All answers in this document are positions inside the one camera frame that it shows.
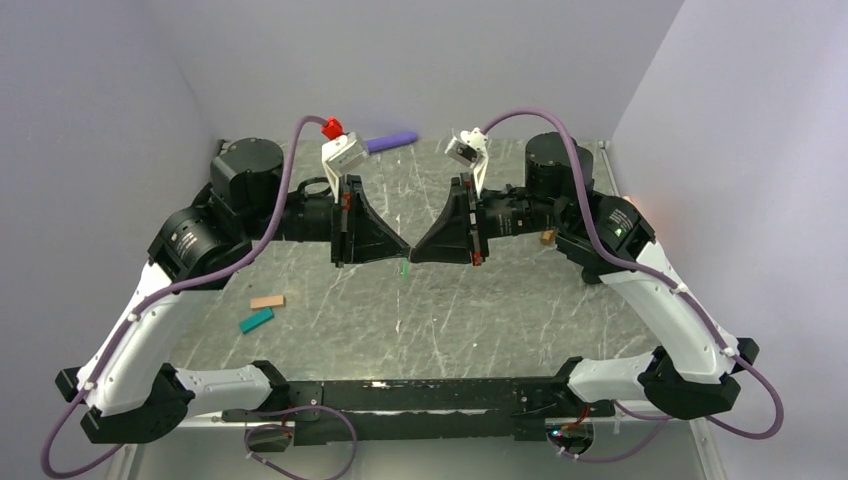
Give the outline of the green key tag keyring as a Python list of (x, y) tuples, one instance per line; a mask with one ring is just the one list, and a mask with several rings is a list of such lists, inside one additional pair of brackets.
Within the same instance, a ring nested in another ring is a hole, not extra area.
[(400, 277), (401, 277), (402, 280), (407, 279), (409, 268), (410, 268), (409, 261), (407, 259), (403, 259), (402, 262), (401, 262), (401, 268), (400, 268)]

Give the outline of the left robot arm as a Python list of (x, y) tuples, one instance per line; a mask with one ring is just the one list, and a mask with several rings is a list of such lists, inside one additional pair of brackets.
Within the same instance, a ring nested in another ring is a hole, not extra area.
[(271, 140), (225, 144), (209, 183), (172, 214), (148, 250), (126, 311), (96, 355), (63, 369), (65, 400), (86, 406), (81, 428), (94, 444), (144, 444), (183, 420), (245, 410), (279, 417), (291, 387), (267, 360), (230, 370), (176, 368), (169, 355), (196, 310), (249, 265), (256, 247), (273, 241), (326, 242), (334, 265), (403, 258), (408, 244), (368, 203), (355, 167), (368, 156), (416, 140), (415, 134), (359, 140), (344, 134), (321, 148), (325, 172), (277, 200), (284, 153)]

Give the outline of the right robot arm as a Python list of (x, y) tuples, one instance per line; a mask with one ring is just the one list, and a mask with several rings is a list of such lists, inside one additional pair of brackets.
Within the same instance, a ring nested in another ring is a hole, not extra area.
[(525, 147), (524, 184), (491, 190), (482, 184), (488, 146), (478, 130), (450, 140), (445, 152), (465, 172), (452, 179), (448, 201), (411, 261), (479, 266), (492, 239), (551, 231), (583, 280), (617, 292), (659, 342), (628, 358), (568, 359), (552, 382), (560, 413), (613, 400), (647, 401), (681, 420), (731, 410), (741, 392), (735, 376), (757, 357), (758, 345), (704, 321), (684, 300), (645, 217), (628, 201), (594, 190), (591, 154), (556, 132), (536, 135)]

